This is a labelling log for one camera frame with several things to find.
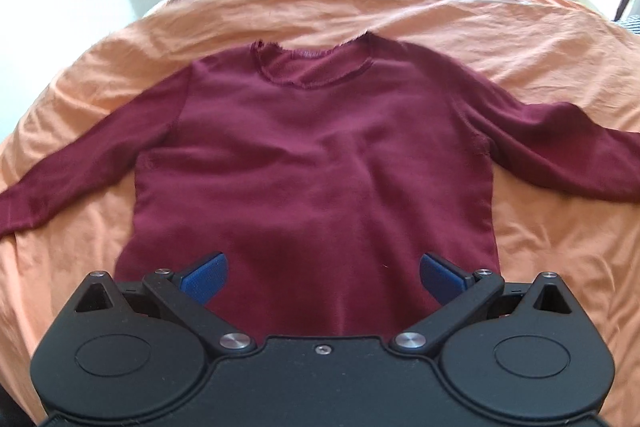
circular cap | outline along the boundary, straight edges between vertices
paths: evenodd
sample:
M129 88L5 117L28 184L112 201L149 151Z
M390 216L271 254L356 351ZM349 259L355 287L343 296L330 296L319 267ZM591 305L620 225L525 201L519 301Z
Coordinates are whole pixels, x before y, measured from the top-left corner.
M220 337L220 346L226 349L244 349L251 344L251 337L244 333L227 333Z
M175 403L199 380L206 356L193 333L133 313L99 315L78 314L40 343L31 378L48 409L131 420Z
M418 349L427 343L427 339L415 331L405 331L396 336L396 344L404 349Z
M76 362L96 377L121 377L139 370L148 362L151 346L131 335L105 335L83 344Z
M523 378L548 378L560 373L571 360L569 352L545 337L511 337L495 346L495 360L501 368Z

triangular opening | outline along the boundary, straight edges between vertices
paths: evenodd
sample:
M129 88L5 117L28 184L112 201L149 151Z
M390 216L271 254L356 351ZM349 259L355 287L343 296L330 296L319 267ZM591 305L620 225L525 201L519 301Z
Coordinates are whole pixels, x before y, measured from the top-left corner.
M567 304L564 297L562 297L558 287L553 284L545 285L533 307L543 312L554 312L564 315L571 313L569 304Z
M78 313L95 312L98 310L107 310L113 308L113 303L107 295L104 286L95 283L89 286L89 289L84 292L82 299L76 306Z

orange bedsheet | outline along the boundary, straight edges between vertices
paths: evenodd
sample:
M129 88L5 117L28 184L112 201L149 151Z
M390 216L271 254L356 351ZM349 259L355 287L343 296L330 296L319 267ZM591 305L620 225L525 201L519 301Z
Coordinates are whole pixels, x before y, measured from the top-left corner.
M568 100L640 131L640 38L560 0L172 0L62 71L0 146L0 190L194 58L255 39L326 48L372 30L450 54L525 102ZM130 234L133 175L0 241L0 381L35 418L28 363L85 274L113 269ZM495 168L503 275L562 274L616 359L605 418L640 427L640 205L584 200Z

maroon sweater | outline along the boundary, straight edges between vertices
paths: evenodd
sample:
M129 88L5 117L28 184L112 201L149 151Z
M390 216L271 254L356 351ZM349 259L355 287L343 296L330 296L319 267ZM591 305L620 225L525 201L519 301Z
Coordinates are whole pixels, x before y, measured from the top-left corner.
M366 33L196 60L0 194L0 235L135 168L115 276L226 253L210 309L267 333L386 337L434 311L418 260L498 269L492 160L540 187L640 201L640 135L526 105L432 50Z

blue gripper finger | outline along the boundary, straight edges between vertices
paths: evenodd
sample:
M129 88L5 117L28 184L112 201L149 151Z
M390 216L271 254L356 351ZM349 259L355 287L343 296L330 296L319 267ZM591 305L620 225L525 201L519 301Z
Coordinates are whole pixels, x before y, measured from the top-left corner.
M181 274L178 288L204 306L225 285L227 273L226 257L219 253L190 273Z
M474 278L446 259L426 253L420 259L420 281L424 289L444 306L469 289Z

